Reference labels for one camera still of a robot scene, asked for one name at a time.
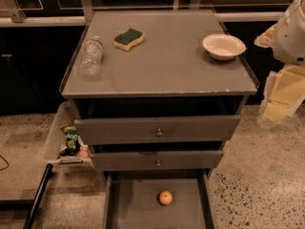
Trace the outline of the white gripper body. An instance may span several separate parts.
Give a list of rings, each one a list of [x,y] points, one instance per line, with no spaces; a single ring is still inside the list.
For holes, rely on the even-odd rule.
[[[305,65],[305,0],[294,0],[277,21],[273,52],[285,64]]]

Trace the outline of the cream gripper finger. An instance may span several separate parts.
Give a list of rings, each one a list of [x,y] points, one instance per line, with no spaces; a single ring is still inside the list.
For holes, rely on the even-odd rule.
[[[270,26],[254,41],[254,44],[261,48],[272,48],[274,46],[275,25]]]
[[[285,64],[278,73],[270,72],[260,104],[259,123],[277,125],[292,117],[305,100],[305,68]]]

